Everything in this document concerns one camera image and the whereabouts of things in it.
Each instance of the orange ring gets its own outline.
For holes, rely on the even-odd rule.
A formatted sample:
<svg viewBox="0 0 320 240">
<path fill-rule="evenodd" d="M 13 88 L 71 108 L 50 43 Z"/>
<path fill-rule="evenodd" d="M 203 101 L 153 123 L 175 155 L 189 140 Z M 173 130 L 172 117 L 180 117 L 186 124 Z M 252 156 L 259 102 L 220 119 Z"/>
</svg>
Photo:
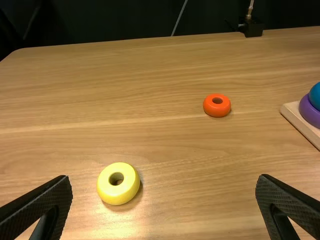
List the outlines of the orange ring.
<svg viewBox="0 0 320 240">
<path fill-rule="evenodd" d="M 203 110 L 211 117 L 224 117 L 231 110 L 231 102 L 225 95 L 219 93 L 210 94 L 203 101 Z"/>
</svg>

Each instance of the ring hole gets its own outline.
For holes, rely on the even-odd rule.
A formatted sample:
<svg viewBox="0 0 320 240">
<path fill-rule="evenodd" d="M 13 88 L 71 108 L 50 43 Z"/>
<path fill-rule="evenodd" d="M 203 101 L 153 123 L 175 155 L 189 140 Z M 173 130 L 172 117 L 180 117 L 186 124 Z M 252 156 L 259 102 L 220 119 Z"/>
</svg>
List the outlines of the ring hole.
<svg viewBox="0 0 320 240">
<path fill-rule="evenodd" d="M 212 99 L 214 104 L 222 104 L 223 100 L 220 97 L 215 97 Z"/>
<path fill-rule="evenodd" d="M 115 172 L 109 177 L 109 183 L 113 186 L 118 186 L 124 181 L 124 176 L 120 172 Z"/>
</svg>

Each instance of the black background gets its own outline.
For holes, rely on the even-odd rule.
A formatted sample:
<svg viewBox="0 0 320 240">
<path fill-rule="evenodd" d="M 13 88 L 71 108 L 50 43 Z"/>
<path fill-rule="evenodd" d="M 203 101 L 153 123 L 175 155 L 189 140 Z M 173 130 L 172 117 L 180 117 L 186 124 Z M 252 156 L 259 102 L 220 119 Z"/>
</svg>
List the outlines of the black background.
<svg viewBox="0 0 320 240">
<path fill-rule="evenodd" d="M 188 0 L 175 35 L 232 32 L 250 0 Z M 0 0 L 24 38 L 39 0 Z M 184 0 L 43 0 L 24 47 L 170 36 Z M 266 29 L 320 25 L 319 0 L 256 0 Z M 12 50 L 0 31 L 0 55 Z"/>
</svg>

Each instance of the purple ring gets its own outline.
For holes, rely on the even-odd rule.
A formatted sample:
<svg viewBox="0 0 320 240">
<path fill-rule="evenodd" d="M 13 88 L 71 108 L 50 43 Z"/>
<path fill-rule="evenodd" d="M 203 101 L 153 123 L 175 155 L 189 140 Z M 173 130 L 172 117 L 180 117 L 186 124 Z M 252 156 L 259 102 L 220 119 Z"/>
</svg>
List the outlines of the purple ring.
<svg viewBox="0 0 320 240">
<path fill-rule="evenodd" d="M 301 99 L 299 112 L 308 123 L 320 129 L 320 111 L 312 106 L 308 94 Z"/>
</svg>

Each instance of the metal rod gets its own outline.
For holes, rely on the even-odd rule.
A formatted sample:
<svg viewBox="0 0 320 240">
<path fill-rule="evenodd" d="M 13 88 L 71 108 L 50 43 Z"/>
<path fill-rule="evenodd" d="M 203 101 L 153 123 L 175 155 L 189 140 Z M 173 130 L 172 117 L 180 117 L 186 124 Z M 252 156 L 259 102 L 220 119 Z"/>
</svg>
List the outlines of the metal rod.
<svg viewBox="0 0 320 240">
<path fill-rule="evenodd" d="M 245 16 L 245 19 L 247 20 L 250 20 L 251 19 L 251 13 L 252 13 L 252 10 L 254 9 L 254 3 L 255 3 L 255 0 L 251 0 L 250 1 L 250 5 L 249 5 L 249 8 L 248 8 L 248 14 Z"/>
<path fill-rule="evenodd" d="M 185 10 L 185 7 L 186 7 L 186 5 L 187 5 L 187 2 L 188 2 L 188 0 L 184 0 L 184 3 L 183 3 L 182 8 L 181 8 L 181 10 L 180 10 L 179 16 L 178 16 L 178 18 L 177 18 L 177 20 L 176 20 L 176 22 L 175 22 L 174 28 L 173 28 L 173 30 L 172 30 L 171 37 L 172 37 L 173 35 L 175 35 L 177 26 L 178 26 L 178 24 L 179 24 L 179 22 L 180 22 L 180 18 L 181 18 L 182 14 L 183 14 L 183 12 L 184 12 L 184 10 Z"/>
</svg>

